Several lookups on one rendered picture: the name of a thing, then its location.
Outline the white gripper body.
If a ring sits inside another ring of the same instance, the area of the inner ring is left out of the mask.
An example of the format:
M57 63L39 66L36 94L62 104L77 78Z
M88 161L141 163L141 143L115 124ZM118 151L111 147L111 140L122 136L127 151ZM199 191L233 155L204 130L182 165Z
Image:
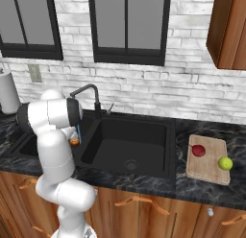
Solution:
M68 140L78 138L78 133L75 127L67 127L62 129L61 131L65 134Z

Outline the black sink faucet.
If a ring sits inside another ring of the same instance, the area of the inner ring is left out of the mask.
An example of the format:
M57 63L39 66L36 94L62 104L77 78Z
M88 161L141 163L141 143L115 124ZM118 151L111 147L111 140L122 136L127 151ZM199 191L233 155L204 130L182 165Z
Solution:
M99 91L95 84L89 83L83 87L80 87L76 89L75 91L70 93L71 98L75 98L76 95L82 93L83 91L86 91L88 89L92 88L94 90L95 95L95 103L94 103L94 110L95 110L95 119L101 119L101 103L99 100Z

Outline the black double sink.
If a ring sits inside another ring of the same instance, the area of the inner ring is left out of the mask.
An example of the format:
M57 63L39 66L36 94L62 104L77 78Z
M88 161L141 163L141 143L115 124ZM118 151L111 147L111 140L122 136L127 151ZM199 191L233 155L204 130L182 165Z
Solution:
M82 143L71 148L78 168L150 176L175 177L173 118L86 110L79 128Z

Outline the wooden cutting board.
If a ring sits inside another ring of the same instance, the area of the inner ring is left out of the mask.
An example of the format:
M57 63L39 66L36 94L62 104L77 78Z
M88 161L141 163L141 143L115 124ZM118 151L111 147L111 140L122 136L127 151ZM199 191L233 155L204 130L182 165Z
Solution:
M193 145L202 145L206 153L196 156L192 152ZM230 172L219 168L218 160L227 155L227 145L222 139L191 134L188 140L186 175L189 178L203 180L221 185L231 181Z

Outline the white paper towel roll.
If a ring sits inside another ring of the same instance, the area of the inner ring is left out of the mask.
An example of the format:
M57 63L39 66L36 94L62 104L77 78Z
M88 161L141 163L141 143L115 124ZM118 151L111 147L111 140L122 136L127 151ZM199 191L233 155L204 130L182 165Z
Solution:
M16 113L21 103L13 81L12 71L0 69L0 106L5 114Z

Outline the wooden cupboard door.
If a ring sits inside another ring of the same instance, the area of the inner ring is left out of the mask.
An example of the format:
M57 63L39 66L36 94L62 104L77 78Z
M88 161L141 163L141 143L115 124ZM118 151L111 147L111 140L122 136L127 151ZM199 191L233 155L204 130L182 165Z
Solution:
M58 206L41 198L36 184L21 190L19 186L25 179L37 177L0 171L0 213L14 238L47 238L32 226L52 235L59 227Z
M200 204L164 197L145 195L169 215L160 214L149 202L141 204L141 214L147 212L141 225L141 238L191 238Z
M97 197L86 212L86 220L98 238L138 238L139 202L129 201L137 193L95 187Z
M212 217L208 215L208 208L213 209ZM222 222L243 214L246 214L245 210L203 204L199 211L192 238L246 238L246 220L234 225L221 225Z

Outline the black framed window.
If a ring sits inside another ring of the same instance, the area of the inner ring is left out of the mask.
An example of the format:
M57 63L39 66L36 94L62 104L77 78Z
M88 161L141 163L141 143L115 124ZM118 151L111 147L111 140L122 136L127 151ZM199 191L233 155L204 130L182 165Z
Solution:
M171 0L88 0L96 62L163 66Z
M54 0L0 0L4 58L63 60Z

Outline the green round fruit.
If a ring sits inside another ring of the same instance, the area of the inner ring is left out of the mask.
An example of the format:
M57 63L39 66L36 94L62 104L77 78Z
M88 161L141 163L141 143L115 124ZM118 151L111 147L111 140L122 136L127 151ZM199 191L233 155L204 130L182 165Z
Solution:
M233 168L233 161L229 157L220 157L218 166L223 171L230 171Z

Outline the grey wall outlet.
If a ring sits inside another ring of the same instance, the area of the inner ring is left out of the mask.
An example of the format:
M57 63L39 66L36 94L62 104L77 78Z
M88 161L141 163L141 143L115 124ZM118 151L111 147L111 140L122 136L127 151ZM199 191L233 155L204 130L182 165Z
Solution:
M29 73L33 83L41 83L42 78L39 70L39 66L37 64L29 64Z

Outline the wooden wall cupboard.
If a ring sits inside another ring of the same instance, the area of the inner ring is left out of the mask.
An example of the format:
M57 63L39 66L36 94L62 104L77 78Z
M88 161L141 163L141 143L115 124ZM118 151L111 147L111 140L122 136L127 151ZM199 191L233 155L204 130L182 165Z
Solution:
M214 0L206 45L218 69L246 71L246 0Z

